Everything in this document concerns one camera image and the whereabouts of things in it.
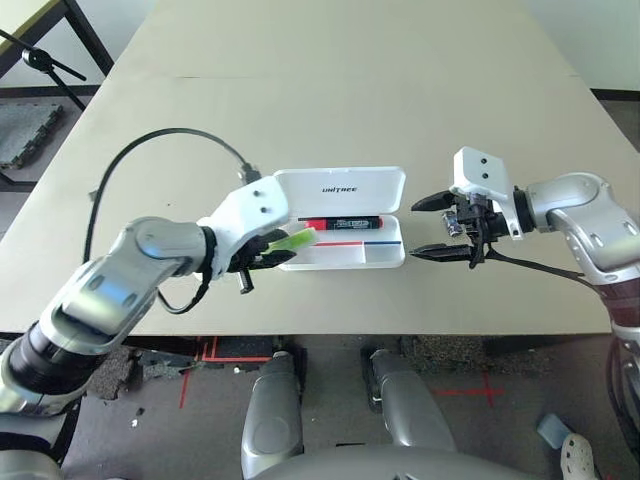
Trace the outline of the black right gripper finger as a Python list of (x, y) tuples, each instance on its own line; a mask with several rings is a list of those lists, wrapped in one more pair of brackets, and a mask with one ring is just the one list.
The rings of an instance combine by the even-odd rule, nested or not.
[(456, 196), (450, 191), (441, 191), (429, 195), (411, 206), (414, 212), (444, 211), (452, 207), (456, 202)]
[(434, 262), (470, 262), (473, 258), (473, 248), (469, 245), (428, 244), (410, 251), (410, 255)]

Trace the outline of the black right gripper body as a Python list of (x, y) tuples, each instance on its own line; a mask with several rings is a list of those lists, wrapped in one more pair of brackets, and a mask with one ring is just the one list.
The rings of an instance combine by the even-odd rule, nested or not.
[(484, 247), (492, 241), (490, 220), (495, 217), (491, 200), (484, 195), (471, 194), (469, 198), (457, 196), (455, 200), (457, 222), (471, 240), (469, 267), (484, 262)]

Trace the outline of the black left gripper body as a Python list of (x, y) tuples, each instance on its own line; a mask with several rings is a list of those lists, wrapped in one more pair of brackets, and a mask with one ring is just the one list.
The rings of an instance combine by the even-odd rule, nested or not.
[(261, 236), (251, 238), (231, 258), (228, 272), (237, 273), (240, 282), (240, 293), (248, 294), (254, 289), (250, 276), (251, 270), (272, 268), (268, 259), (264, 259), (262, 252), (268, 247), (268, 242)]

